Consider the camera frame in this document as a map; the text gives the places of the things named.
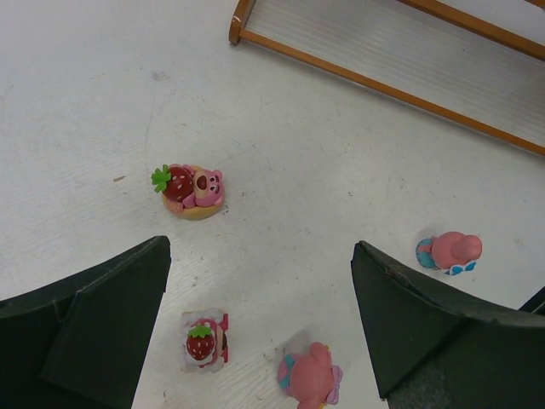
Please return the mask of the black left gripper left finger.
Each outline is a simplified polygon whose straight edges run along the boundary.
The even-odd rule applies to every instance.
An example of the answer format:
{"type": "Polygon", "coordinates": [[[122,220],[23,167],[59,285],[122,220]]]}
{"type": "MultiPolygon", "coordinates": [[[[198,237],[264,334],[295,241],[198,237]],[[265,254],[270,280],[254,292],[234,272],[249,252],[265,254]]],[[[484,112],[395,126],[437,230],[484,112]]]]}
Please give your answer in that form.
{"type": "Polygon", "coordinates": [[[156,236],[3,300],[1,406],[132,407],[170,264],[156,236]]]}

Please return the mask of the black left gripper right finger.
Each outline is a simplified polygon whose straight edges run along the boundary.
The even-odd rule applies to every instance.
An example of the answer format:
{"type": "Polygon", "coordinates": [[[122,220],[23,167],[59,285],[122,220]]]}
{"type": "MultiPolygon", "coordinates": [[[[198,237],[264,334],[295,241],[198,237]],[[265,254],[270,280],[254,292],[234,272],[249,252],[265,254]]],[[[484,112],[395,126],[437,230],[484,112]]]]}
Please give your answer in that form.
{"type": "Polygon", "coordinates": [[[379,396],[392,408],[541,408],[544,295],[471,296],[366,242],[351,262],[379,396]]]}

